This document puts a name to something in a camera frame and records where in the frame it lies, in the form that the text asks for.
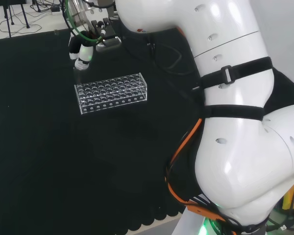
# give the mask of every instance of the black clamp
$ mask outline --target black clamp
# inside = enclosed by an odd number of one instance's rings
[[[222,72],[221,75],[222,75],[222,80],[224,81],[224,84],[229,85],[235,82],[236,76],[234,74],[234,70],[232,66],[228,65],[228,66],[222,67],[221,72]]]

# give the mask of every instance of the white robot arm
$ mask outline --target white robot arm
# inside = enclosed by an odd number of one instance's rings
[[[294,106],[259,114],[274,76],[249,0],[116,0],[116,6],[133,32],[183,31],[206,80],[206,108],[214,113],[197,152],[198,184],[242,226],[264,222],[294,184]],[[237,79],[245,65],[260,70]],[[215,72],[224,82],[207,85]]]

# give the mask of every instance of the screw hole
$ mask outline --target screw hole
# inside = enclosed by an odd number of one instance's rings
[[[226,89],[226,88],[229,88],[230,86],[231,86],[231,84],[224,84],[223,83],[223,84],[219,85],[218,88],[219,89]]]
[[[198,12],[198,11],[204,9],[204,8],[205,8],[205,5],[204,5],[204,4],[201,4],[201,5],[197,6],[197,7],[194,9],[194,11],[195,11],[195,12]]]
[[[219,138],[219,139],[216,139],[216,142],[217,143],[220,143],[220,144],[226,144],[227,143],[227,140],[224,139],[224,138]]]
[[[294,144],[294,138],[292,136],[290,136],[290,141],[292,144]]]

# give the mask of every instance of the black table surface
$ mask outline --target black table surface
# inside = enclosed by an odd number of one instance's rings
[[[156,35],[183,52],[176,30]],[[83,82],[141,72],[148,101],[81,116],[67,30],[0,40],[0,235],[122,235],[183,211],[168,194],[164,167],[202,113],[189,99],[197,75],[157,70],[133,40],[96,54]],[[176,55],[163,49],[161,63]],[[294,83],[275,72],[269,113],[294,104]]]

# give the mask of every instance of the green led light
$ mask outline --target green led light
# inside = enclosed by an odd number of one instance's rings
[[[199,234],[198,235],[207,235],[207,229],[205,227],[205,225],[203,225],[200,230],[199,230]]]

